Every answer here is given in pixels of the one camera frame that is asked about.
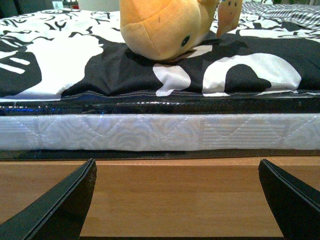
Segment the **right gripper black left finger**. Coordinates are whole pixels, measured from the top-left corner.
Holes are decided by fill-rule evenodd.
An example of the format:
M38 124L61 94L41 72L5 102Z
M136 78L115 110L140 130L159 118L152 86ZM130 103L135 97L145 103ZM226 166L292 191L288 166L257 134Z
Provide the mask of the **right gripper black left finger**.
M77 240L97 178L91 158L0 226L2 240Z

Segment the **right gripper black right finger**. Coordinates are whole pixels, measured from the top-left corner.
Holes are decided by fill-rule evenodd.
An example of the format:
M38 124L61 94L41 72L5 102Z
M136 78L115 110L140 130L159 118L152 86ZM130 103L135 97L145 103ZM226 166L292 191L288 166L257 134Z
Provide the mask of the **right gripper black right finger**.
M258 167L269 208L286 240L320 238L320 191L267 159Z

